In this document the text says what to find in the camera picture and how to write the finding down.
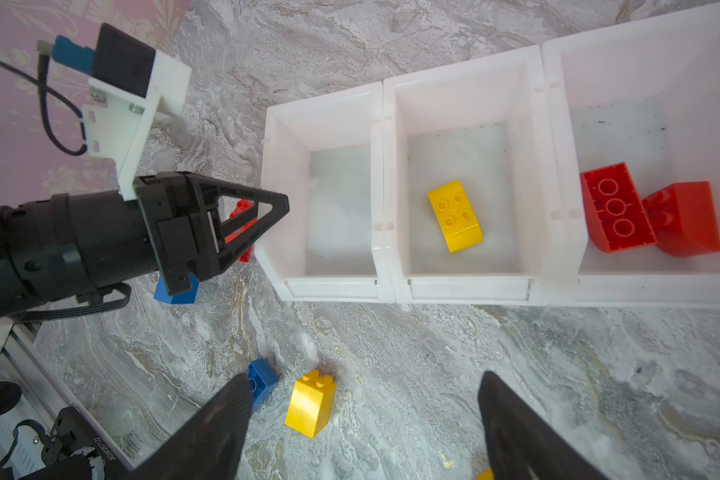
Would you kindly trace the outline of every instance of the red lego brick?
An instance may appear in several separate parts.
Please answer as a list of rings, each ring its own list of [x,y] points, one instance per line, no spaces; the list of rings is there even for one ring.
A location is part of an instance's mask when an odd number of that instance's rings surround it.
[[[673,256],[720,252],[710,182],[672,184],[643,199],[656,244]]]
[[[242,212],[248,210],[251,206],[253,206],[253,202],[250,200],[240,200],[237,202],[237,206],[235,206],[235,211],[230,213],[230,218],[234,218],[235,216],[240,215]],[[248,228],[256,223],[257,218],[254,218],[247,224],[240,227],[240,231],[234,234],[231,234],[227,236],[227,238],[224,239],[225,242],[229,243],[238,235],[240,235],[242,232],[248,230]],[[243,255],[240,255],[240,258],[237,259],[238,262],[241,262],[243,264],[247,264],[251,259],[251,252],[253,252],[253,247],[250,247]]]
[[[581,174],[586,229],[606,254],[655,245],[648,216],[626,164]]]

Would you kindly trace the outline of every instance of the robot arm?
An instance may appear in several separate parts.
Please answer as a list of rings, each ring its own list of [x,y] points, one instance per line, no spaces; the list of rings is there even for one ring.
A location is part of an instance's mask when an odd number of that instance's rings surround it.
[[[155,270],[170,295],[188,291],[190,274],[203,281],[223,273],[288,213],[283,194],[198,174],[134,178],[155,112],[181,112],[191,73],[186,65],[107,24],[96,50],[64,37],[38,50],[41,63],[52,56],[92,75],[91,94],[107,105],[83,106],[84,138],[91,156],[114,159],[120,190],[0,206],[0,316],[42,321],[122,308],[130,298],[124,281]],[[44,80],[35,82],[41,107],[46,93],[58,96]],[[222,221],[225,196],[252,200],[254,207]],[[256,217],[259,202],[272,208],[225,242]],[[113,290],[124,298],[104,302]],[[27,312],[70,296],[89,305]]]

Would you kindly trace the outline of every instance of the black cylindrical housing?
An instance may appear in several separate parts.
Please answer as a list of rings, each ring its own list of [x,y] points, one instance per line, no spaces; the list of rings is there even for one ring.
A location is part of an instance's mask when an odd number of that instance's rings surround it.
[[[115,190],[75,195],[69,212],[77,248],[96,288],[157,270],[136,200],[125,202]]]
[[[157,270],[138,203],[116,191],[0,210],[0,316]]]

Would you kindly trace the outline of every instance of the screw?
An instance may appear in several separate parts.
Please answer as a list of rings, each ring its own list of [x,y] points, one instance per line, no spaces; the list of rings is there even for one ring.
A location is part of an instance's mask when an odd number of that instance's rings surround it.
[[[24,269],[27,272],[37,272],[40,269],[40,264],[34,260],[30,260],[26,264],[24,264]]]
[[[106,101],[106,93],[99,90],[98,88],[90,88],[90,96],[100,104]]]

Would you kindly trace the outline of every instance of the white bracket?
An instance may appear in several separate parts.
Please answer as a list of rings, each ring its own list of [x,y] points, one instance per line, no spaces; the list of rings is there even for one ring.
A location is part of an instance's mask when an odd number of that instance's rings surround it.
[[[114,160],[123,200],[136,199],[134,178],[155,113],[181,113],[191,75],[189,66],[156,52],[146,98],[96,78],[88,80],[94,99],[107,103],[82,107],[88,155]]]

